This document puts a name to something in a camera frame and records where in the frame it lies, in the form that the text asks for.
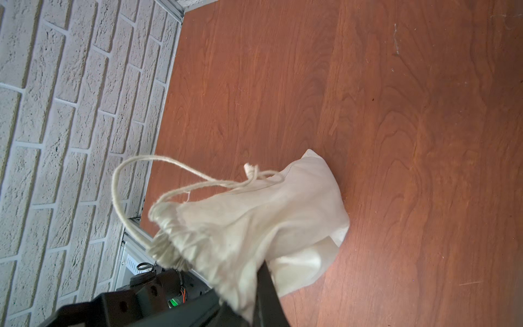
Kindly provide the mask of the cream cloth drawstring bag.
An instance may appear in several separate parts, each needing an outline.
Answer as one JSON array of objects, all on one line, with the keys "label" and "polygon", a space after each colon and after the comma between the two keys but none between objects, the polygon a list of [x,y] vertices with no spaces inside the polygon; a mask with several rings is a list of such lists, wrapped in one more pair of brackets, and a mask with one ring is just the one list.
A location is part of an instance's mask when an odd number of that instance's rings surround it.
[{"label": "cream cloth drawstring bag", "polygon": [[335,261],[349,230],[339,185],[312,150],[284,170],[245,164],[244,181],[200,174],[151,206],[159,228],[146,238],[126,219],[112,175],[112,204],[121,223],[163,268],[195,270],[220,301],[252,324],[257,274],[267,265],[278,297],[315,283]]}]

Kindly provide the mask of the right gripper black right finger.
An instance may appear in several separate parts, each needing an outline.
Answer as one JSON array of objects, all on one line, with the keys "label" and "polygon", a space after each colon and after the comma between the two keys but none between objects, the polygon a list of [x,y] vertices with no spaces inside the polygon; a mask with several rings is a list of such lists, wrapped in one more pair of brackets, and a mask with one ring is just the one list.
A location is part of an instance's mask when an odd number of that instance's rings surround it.
[{"label": "right gripper black right finger", "polygon": [[257,272],[256,306],[252,326],[290,327],[266,262]]}]

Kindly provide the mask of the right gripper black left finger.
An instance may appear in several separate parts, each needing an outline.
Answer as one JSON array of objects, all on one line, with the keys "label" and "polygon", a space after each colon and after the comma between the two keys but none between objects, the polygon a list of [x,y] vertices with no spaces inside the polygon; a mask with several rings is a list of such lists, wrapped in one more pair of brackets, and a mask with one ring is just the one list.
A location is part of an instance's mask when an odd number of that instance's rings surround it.
[{"label": "right gripper black left finger", "polygon": [[209,291],[170,308],[160,285],[140,291],[103,293],[90,302],[65,305],[40,326],[205,326],[219,310],[219,299]]}]

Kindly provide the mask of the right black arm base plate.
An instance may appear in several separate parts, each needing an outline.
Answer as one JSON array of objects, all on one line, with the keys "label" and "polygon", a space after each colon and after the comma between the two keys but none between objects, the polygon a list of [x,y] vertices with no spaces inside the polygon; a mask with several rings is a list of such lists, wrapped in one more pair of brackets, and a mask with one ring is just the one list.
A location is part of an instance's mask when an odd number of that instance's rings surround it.
[{"label": "right black arm base plate", "polygon": [[153,302],[163,301],[169,308],[195,300],[211,290],[192,272],[160,267],[150,268],[133,276],[129,288],[136,294],[144,294]]}]

